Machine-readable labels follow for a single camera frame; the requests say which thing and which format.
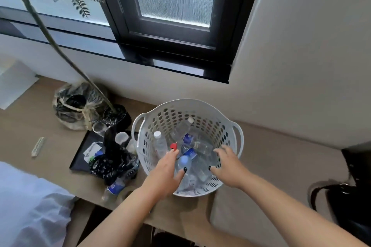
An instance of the blue label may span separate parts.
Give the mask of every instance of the blue label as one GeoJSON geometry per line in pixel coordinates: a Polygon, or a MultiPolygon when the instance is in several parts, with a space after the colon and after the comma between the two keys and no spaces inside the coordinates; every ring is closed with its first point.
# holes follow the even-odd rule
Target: blue label
{"type": "Polygon", "coordinates": [[[124,185],[119,185],[117,182],[114,182],[112,185],[107,187],[107,190],[112,194],[119,194],[125,188],[124,185]]]}
{"type": "Polygon", "coordinates": [[[183,142],[187,145],[191,144],[193,140],[193,136],[190,135],[190,134],[185,134],[184,138],[183,138],[183,142]]]}
{"type": "Polygon", "coordinates": [[[188,149],[184,154],[184,156],[189,156],[191,159],[194,159],[197,156],[196,151],[193,148],[188,149]]]}

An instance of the wooden desk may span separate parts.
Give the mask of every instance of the wooden desk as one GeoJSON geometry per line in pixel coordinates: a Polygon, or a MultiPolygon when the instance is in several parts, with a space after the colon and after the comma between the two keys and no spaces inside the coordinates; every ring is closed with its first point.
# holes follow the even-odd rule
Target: wooden desk
{"type": "MultiPolygon", "coordinates": [[[[105,187],[101,179],[69,169],[85,131],[69,130],[57,121],[52,99],[54,91],[62,85],[61,81],[41,77],[10,107],[0,109],[0,160],[47,179],[86,201],[114,209],[118,203],[102,201],[105,187]],[[31,151],[40,137],[46,137],[46,140],[39,156],[33,159],[31,151]]],[[[126,98],[117,98],[116,102],[125,106],[133,120],[155,107],[126,98]]],[[[145,177],[141,169],[135,182],[121,195],[140,186],[145,177]]],[[[248,240],[211,226],[208,215],[212,201],[213,195],[199,198],[171,196],[154,207],[145,223],[208,247],[253,246],[248,240]]]]}

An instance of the white wall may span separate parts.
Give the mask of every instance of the white wall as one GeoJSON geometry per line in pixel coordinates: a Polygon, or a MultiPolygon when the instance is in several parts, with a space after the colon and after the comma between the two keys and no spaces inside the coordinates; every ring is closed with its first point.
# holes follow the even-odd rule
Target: white wall
{"type": "MultiPolygon", "coordinates": [[[[120,95],[197,98],[231,119],[341,148],[371,138],[370,16],[371,0],[256,0],[230,84],[64,50],[120,95]]],[[[0,53],[80,79],[47,44],[0,35],[0,53]]]]}

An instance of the black bag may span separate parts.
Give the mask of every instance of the black bag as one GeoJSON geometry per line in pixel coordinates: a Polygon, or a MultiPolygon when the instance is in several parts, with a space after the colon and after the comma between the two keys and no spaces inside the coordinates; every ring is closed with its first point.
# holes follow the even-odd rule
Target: black bag
{"type": "Polygon", "coordinates": [[[326,197],[338,225],[371,246],[371,152],[355,154],[342,150],[342,153],[356,186],[342,183],[315,188],[310,204],[317,211],[317,194],[321,189],[327,189],[326,197]]]}

